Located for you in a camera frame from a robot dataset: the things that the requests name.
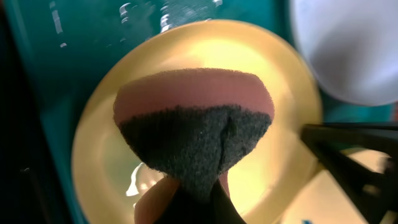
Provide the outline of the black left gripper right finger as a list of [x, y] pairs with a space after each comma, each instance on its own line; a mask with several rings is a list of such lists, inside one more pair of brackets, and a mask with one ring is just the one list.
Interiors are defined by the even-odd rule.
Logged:
[[211, 191], [210, 212], [212, 224], [246, 224], [219, 180], [215, 182]]

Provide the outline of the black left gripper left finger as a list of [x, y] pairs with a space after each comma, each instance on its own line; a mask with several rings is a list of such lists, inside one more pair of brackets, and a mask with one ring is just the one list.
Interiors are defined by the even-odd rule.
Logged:
[[179, 187], [171, 202], [154, 224], [189, 224], [193, 212], [191, 196]]

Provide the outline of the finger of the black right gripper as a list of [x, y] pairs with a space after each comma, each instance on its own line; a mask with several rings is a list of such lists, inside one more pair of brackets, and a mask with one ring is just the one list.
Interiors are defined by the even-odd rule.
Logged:
[[[306, 124], [302, 142], [329, 170], [368, 223], [380, 223], [397, 211], [397, 123]], [[362, 146], [389, 156], [383, 173], [350, 159], [335, 143]]]

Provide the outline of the yellow plate with blue stain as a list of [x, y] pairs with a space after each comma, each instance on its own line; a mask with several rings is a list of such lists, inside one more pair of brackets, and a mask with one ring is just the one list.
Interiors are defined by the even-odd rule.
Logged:
[[253, 73], [274, 102], [268, 132], [228, 173], [231, 200], [244, 221], [278, 222], [311, 178], [316, 159], [300, 140], [300, 130], [321, 122], [322, 103], [300, 55], [278, 35], [253, 24], [194, 22], [130, 51], [88, 100], [75, 132], [72, 176], [90, 223], [132, 223], [136, 202], [162, 177], [140, 162], [113, 121], [119, 87], [163, 70], [201, 67]]

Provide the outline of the black rectangular water tray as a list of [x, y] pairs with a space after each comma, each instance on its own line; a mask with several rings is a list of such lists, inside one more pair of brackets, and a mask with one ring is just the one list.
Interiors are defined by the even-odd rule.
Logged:
[[1, 2], [1, 223], [71, 223]]

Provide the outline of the teal plastic tray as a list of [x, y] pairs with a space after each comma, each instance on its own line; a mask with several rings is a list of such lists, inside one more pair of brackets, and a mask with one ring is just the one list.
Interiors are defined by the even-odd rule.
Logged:
[[289, 38], [283, 1], [7, 1], [6, 17], [34, 90], [45, 138], [73, 220], [85, 218], [72, 187], [72, 136], [105, 73], [157, 35], [203, 19], [235, 19]]

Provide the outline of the light blue plate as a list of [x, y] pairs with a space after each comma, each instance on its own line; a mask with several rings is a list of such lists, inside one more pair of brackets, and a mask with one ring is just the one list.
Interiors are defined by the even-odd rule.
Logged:
[[296, 48], [330, 96], [397, 101], [397, 0], [291, 0], [289, 16]]

